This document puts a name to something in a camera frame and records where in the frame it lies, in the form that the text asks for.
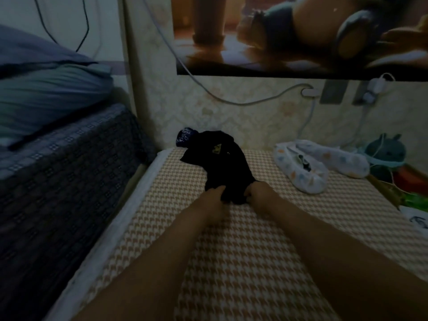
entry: poster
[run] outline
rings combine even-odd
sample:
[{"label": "poster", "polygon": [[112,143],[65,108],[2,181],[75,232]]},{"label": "poster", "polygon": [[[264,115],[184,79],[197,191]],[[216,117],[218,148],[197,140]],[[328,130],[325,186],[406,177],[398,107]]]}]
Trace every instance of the poster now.
[{"label": "poster", "polygon": [[194,75],[428,80],[428,0],[171,1]]}]

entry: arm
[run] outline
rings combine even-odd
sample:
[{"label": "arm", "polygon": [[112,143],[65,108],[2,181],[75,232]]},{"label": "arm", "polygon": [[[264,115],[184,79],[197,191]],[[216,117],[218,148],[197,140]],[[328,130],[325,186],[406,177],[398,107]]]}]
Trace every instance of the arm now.
[{"label": "arm", "polygon": [[224,186],[210,189],[73,320],[172,320],[184,273],[203,229],[222,220]]},{"label": "arm", "polygon": [[428,320],[428,284],[333,226],[251,184],[254,210],[291,239],[314,282],[344,320]]}]

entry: patterned wallpaper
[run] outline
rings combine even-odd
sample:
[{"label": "patterned wallpaper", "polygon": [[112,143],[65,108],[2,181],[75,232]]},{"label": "patterned wallpaper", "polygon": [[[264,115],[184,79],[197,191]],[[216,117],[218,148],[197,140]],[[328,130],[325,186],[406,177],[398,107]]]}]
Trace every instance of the patterned wallpaper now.
[{"label": "patterned wallpaper", "polygon": [[[243,148],[271,149],[293,140],[309,114],[310,101],[299,90],[280,99],[249,107],[215,101],[188,76],[178,76],[175,59],[159,36],[141,0],[125,0],[128,12],[130,63],[136,109],[147,133],[160,148],[175,145],[178,131],[189,126],[199,131],[221,129]],[[173,40],[170,0],[148,0],[169,40]],[[298,82],[322,88],[324,80],[198,77],[213,93],[231,101],[252,101],[277,94]],[[350,138],[361,117],[351,106],[358,81],[351,81],[342,105],[319,105],[302,138],[332,144]],[[368,114],[359,142],[403,134],[407,161],[428,172],[428,83],[389,83],[385,94]]]}]

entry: bed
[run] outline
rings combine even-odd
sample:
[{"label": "bed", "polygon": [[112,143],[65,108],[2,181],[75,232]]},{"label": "bed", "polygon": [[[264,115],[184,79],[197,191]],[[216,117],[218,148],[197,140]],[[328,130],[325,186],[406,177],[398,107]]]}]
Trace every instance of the bed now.
[{"label": "bed", "polygon": [[0,315],[41,320],[156,156],[123,104],[101,104],[0,152]]},{"label": "bed", "polygon": [[[46,321],[69,320],[147,248],[204,190],[201,167],[162,151],[107,228]],[[428,280],[428,242],[367,180],[331,172],[324,193],[295,189],[272,154],[244,151],[253,175],[321,218]],[[176,320],[338,320],[289,239],[248,205],[200,236],[185,273]]]}]

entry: houndstooth mattress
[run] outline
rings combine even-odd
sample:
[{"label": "houndstooth mattress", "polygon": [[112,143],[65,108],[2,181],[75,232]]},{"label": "houndstooth mattress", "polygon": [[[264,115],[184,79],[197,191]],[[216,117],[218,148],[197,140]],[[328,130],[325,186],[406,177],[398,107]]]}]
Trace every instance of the houndstooth mattress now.
[{"label": "houndstooth mattress", "polygon": [[[201,167],[179,161],[174,149],[135,212],[80,308],[158,238],[204,190]],[[428,242],[367,180],[331,172],[327,189],[303,194],[276,167],[272,154],[244,151],[257,180],[282,197],[428,280]],[[230,221],[201,234],[185,273],[176,320],[336,320],[294,246],[249,205],[231,206]]]}]

